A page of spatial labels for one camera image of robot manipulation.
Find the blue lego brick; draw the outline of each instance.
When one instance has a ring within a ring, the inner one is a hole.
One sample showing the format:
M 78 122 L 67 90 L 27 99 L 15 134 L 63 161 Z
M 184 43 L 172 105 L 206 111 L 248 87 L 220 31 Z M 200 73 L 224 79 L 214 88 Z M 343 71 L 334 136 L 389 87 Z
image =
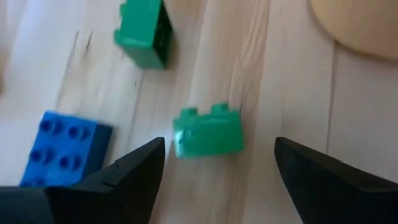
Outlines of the blue lego brick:
M 71 185 L 102 168 L 112 127 L 46 111 L 21 187 Z

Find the wooden plank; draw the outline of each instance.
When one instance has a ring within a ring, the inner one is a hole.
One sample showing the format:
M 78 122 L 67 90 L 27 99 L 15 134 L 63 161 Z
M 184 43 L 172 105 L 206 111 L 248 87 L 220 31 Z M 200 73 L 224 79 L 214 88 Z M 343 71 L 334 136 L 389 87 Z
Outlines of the wooden plank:
M 329 153 L 398 182 L 398 64 L 340 48 Z
M 113 33 L 76 33 L 55 109 L 115 127 L 107 163 L 125 155 L 141 70 L 113 43 Z
M 172 120 L 189 97 L 206 1 L 166 0 L 165 3 L 174 28 L 170 66 L 166 71 L 147 70 L 142 76 L 130 150 L 159 136 L 165 137 L 169 150 Z
M 192 84 L 185 88 L 189 95 L 185 104 L 197 105 L 201 111 L 208 111 L 220 100 L 241 106 L 247 151 L 185 160 L 175 159 L 172 151 L 165 171 L 172 181 L 162 184 L 159 196 L 166 200 L 159 206 L 155 223 L 242 222 L 247 163 L 264 61 L 267 9 L 267 1 L 207 2 L 191 72 Z
M 0 152 L 1 162 L 12 169 L 1 174 L 2 184 L 18 184 L 46 109 L 114 125 L 108 162 L 127 153 L 141 71 L 113 44 L 120 3 L 27 3 L 0 99 L 0 142 L 9 149 Z
M 44 110 L 53 108 L 75 31 L 72 2 L 26 4 L 4 72 L 0 98 L 2 185 L 18 184 Z
M 26 0 L 0 0 L 0 92 L 1 77 L 23 15 Z
M 308 1 L 272 0 L 244 223 L 302 223 L 280 178 L 274 142 L 285 136 L 325 152 L 332 61 L 333 41 Z

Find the toy block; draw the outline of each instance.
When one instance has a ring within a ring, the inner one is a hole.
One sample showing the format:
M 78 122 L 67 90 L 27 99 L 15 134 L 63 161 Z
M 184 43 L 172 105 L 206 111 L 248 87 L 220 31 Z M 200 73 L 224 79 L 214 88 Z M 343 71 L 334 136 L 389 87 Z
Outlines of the toy block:
M 21 187 L 71 185 L 102 168 L 112 127 L 46 111 Z
M 227 103 L 213 105 L 210 114 L 201 116 L 196 108 L 183 109 L 173 125 L 177 157 L 239 152 L 244 148 L 240 112 L 229 110 Z
M 172 25 L 162 0 L 127 0 L 114 40 L 141 68 L 167 67 Z

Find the wood grain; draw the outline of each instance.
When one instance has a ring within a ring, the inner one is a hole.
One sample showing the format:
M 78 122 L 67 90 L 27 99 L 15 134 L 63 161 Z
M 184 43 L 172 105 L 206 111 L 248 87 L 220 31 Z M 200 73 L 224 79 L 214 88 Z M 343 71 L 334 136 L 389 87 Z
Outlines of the wood grain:
M 2 75 L 6 69 L 26 1 L 0 0 L 0 93 L 3 86 Z
M 37 123 L 53 108 L 73 46 L 72 2 L 31 0 L 25 7 L 3 76 L 0 98 L 1 183 L 18 184 Z
M 336 48 L 309 0 L 165 0 L 175 35 L 163 72 L 140 71 L 113 44 L 120 3 L 26 2 L 0 95 L 0 165 L 11 170 L 1 184 L 18 184 L 53 108 L 114 125 L 107 162 L 166 138 L 153 224 L 301 223 L 274 162 L 277 136 L 398 181 L 397 65 Z M 245 151 L 176 159 L 173 118 L 219 101 L 241 109 Z
M 338 51 L 329 153 L 398 182 L 398 64 Z
M 30 0 L 4 74 L 0 135 L 6 185 L 18 184 L 47 109 L 115 126 L 108 162 L 127 153 L 141 71 L 114 44 L 121 1 Z M 22 138 L 20 141 L 10 139 Z
M 301 223 L 274 159 L 285 136 L 325 152 L 333 41 L 307 1 L 271 1 L 244 223 Z
M 198 105 L 201 111 L 208 111 L 221 100 L 241 107 L 248 147 L 262 74 L 267 5 L 264 1 L 207 2 L 195 63 L 191 63 L 191 82 L 190 74 L 183 74 L 187 76 L 185 82 L 177 83 L 178 92 L 174 94 L 179 99 L 173 100 Z M 188 49 L 180 50 L 182 54 Z M 166 180 L 160 189 L 160 198 L 167 200 L 157 204 L 152 221 L 241 223 L 249 155 L 247 150 L 232 156 L 176 160 L 171 153 L 165 173 L 172 181 Z

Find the tan object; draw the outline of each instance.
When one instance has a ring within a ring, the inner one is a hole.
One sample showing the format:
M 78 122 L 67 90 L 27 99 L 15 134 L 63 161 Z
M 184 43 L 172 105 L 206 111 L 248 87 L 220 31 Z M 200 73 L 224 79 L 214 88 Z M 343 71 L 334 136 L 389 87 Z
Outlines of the tan object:
M 398 59 L 398 1 L 311 0 L 320 24 L 360 52 Z

